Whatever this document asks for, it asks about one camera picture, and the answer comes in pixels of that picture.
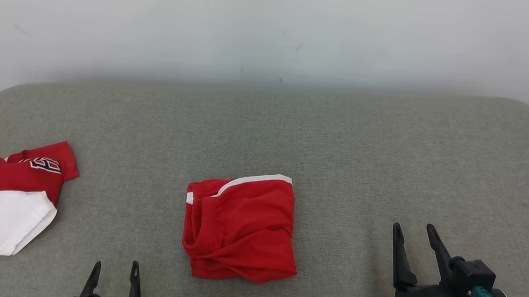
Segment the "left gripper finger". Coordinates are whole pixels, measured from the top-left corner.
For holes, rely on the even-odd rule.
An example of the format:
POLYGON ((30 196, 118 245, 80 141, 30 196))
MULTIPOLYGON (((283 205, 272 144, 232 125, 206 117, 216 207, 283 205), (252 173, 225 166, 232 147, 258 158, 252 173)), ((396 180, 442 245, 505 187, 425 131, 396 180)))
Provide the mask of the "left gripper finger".
POLYGON ((141 294, 141 282, 140 282, 140 267, 138 261, 133 261, 133 264, 131 265, 131 273, 130 273, 130 291, 129 291, 129 297, 142 297, 141 294))
POLYGON ((90 276, 81 291, 80 297, 90 297, 95 295, 94 290, 97 288, 99 283, 101 266, 101 261, 95 263, 94 268, 92 269, 90 276))

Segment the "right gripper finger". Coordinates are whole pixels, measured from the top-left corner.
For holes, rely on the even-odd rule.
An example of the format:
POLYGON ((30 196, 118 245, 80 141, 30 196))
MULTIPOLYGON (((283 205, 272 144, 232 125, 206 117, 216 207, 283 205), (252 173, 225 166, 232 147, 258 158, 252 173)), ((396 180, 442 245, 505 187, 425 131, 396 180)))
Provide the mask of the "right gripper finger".
POLYGON ((411 271, 410 265, 408 263, 404 248, 405 237, 399 222, 395 222, 393 224, 392 237, 393 287, 399 292, 408 292, 410 288, 417 285, 417 276, 415 276, 415 274, 411 271))
POLYGON ((426 230, 430 246, 433 249, 437 260, 440 275, 439 284, 450 285, 452 278, 452 269, 450 267, 450 262, 452 257, 449 255, 449 252, 443 244, 443 241, 439 236, 436 227, 433 224, 427 224, 426 230))

